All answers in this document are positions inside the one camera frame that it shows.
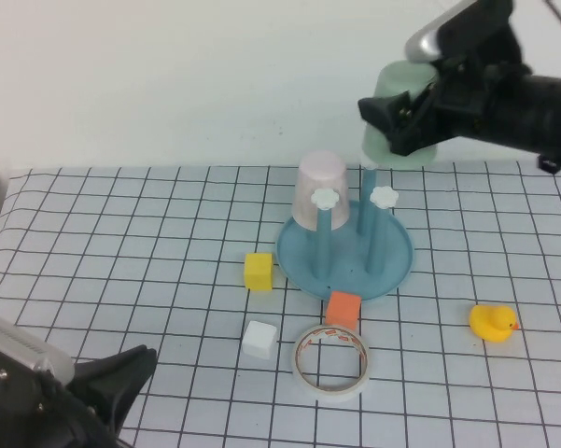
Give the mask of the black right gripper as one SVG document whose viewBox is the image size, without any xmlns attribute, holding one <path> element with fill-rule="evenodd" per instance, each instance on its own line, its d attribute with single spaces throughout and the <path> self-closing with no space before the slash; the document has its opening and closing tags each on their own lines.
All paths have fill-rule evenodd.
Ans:
<svg viewBox="0 0 561 448">
<path fill-rule="evenodd" d="M 531 140 L 530 69 L 509 13 L 443 14 L 427 30 L 427 56 L 440 79 L 428 95 L 427 129 L 413 125 L 419 100 L 409 91 L 358 101 L 361 118 L 410 156 L 436 140 Z"/>
</svg>

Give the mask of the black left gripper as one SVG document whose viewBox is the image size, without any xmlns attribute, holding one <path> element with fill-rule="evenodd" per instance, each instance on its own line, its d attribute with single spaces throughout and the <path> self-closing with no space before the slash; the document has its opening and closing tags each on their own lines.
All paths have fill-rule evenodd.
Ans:
<svg viewBox="0 0 561 448">
<path fill-rule="evenodd" d="M 113 436 L 120 434 L 157 360 L 155 349 L 138 345 L 78 363 L 68 386 L 77 399 L 52 374 L 0 353 L 0 447 L 101 447 L 100 421 Z"/>
</svg>

